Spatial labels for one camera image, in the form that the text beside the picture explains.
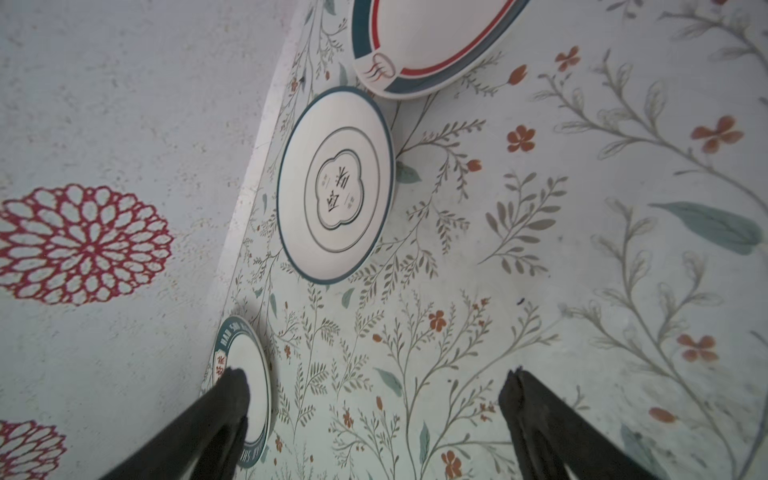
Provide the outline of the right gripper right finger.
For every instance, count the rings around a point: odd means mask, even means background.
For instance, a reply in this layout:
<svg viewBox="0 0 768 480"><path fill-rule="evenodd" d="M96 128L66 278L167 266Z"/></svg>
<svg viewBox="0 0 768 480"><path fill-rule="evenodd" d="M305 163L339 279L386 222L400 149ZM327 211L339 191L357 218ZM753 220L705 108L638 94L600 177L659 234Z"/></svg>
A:
<svg viewBox="0 0 768 480"><path fill-rule="evenodd" d="M499 409L524 479L651 479L532 373L507 373Z"/></svg>

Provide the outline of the white plate brown line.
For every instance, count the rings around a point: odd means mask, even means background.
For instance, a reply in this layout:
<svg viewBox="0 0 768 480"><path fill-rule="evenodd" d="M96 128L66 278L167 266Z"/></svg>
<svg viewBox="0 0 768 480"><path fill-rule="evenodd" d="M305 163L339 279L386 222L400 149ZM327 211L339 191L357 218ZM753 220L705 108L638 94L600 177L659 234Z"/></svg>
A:
<svg viewBox="0 0 768 480"><path fill-rule="evenodd" d="M393 203L390 129L376 105L352 87L332 88L302 112L285 146L276 214L297 273L329 285L372 254Z"/></svg>

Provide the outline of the striped rim plate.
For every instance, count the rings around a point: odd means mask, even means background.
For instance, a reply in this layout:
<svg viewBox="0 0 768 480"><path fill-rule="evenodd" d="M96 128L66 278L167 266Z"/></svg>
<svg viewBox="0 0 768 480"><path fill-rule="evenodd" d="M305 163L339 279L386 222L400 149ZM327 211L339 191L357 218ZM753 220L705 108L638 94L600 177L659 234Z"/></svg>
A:
<svg viewBox="0 0 768 480"><path fill-rule="evenodd" d="M375 95L434 93L479 64L518 22L527 0L355 0L352 66Z"/></svg>

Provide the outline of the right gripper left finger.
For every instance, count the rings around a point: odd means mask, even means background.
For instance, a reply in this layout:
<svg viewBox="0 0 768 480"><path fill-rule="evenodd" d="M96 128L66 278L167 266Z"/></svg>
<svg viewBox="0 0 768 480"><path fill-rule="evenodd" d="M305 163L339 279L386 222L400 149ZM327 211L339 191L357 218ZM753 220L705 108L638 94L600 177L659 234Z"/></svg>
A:
<svg viewBox="0 0 768 480"><path fill-rule="evenodd" d="M250 390L241 369L227 368L207 393L106 479L232 479L245 445Z"/></svg>

